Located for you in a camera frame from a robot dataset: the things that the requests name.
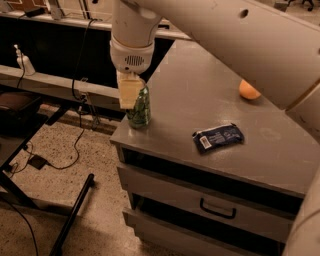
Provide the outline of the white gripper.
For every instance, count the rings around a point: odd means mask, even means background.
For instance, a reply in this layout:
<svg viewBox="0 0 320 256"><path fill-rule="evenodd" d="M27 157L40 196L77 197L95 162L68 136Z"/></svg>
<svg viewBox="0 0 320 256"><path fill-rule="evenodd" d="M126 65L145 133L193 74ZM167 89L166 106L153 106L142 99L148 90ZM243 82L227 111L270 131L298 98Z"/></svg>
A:
<svg viewBox="0 0 320 256"><path fill-rule="evenodd" d="M119 103L121 109L133 109L145 82L137 75L151 65L155 40L145 34L112 34L110 41L111 60L117 72Z"/></svg>

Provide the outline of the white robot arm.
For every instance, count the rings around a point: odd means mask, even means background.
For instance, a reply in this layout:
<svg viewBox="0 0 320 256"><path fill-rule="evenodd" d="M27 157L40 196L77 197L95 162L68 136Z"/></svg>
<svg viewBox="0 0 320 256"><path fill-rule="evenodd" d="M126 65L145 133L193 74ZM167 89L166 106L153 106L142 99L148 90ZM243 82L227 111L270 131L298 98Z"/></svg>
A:
<svg viewBox="0 0 320 256"><path fill-rule="evenodd" d="M111 58L117 76L145 65L161 19L168 19L246 80L320 142L320 30L253 0L114 0Z"/></svg>

